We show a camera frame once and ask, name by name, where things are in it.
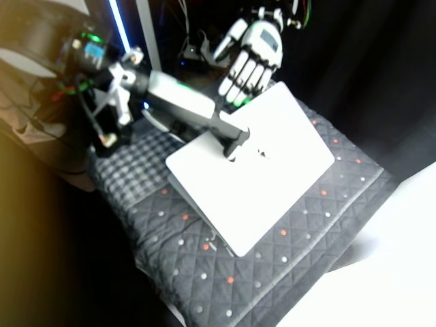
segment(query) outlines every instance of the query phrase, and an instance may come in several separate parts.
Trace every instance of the blue light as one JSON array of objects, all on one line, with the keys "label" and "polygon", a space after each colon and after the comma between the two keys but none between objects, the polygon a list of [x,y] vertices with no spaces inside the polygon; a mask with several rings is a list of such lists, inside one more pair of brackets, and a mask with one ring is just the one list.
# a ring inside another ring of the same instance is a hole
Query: blue light
[{"label": "blue light", "polygon": [[124,51],[126,53],[130,52],[129,39],[127,39],[127,34],[124,29],[123,20],[121,19],[120,11],[118,9],[118,5],[116,4],[116,0],[109,0],[110,8],[112,9],[112,13],[114,14],[116,26],[118,27],[118,32],[121,36],[121,41],[123,42]]}]

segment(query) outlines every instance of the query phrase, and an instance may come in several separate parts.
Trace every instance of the gray quilt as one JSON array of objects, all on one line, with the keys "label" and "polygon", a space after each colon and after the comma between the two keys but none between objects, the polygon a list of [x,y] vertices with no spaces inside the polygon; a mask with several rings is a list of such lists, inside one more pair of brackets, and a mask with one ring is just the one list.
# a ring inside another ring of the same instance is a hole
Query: gray quilt
[{"label": "gray quilt", "polygon": [[383,168],[302,107],[336,161],[243,258],[168,184],[165,159],[177,141],[153,129],[109,159],[91,156],[92,176],[122,220],[138,268],[188,326],[275,326],[396,188]]}]

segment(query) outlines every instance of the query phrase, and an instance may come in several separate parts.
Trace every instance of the black curtain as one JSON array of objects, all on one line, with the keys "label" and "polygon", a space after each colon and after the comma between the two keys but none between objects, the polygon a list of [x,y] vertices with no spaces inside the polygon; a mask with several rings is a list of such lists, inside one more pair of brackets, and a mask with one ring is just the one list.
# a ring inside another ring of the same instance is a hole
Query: black curtain
[{"label": "black curtain", "polygon": [[400,179],[436,161],[436,1],[313,0],[276,79]]}]

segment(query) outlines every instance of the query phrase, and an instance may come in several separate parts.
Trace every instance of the white robotic hand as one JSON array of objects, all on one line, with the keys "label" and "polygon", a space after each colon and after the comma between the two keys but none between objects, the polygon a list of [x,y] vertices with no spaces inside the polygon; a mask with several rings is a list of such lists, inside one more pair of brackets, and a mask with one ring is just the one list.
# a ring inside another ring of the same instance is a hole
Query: white robotic hand
[{"label": "white robotic hand", "polygon": [[219,61],[242,38],[242,50],[218,90],[220,96],[236,107],[265,91],[272,74],[281,67],[282,12],[280,9],[266,12],[261,7],[257,14],[259,20],[250,26],[242,18],[237,20],[213,54],[214,60]]}]

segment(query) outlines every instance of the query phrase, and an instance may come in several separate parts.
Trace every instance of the laptop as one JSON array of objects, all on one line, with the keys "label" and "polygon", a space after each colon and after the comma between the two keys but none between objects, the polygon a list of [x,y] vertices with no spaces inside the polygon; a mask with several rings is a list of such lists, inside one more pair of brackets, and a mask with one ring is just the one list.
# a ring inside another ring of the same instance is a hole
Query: laptop
[{"label": "laptop", "polygon": [[242,257],[334,157],[282,82],[232,115],[251,133],[235,162],[223,156],[221,144],[206,132],[169,156],[166,164],[200,215]]}]

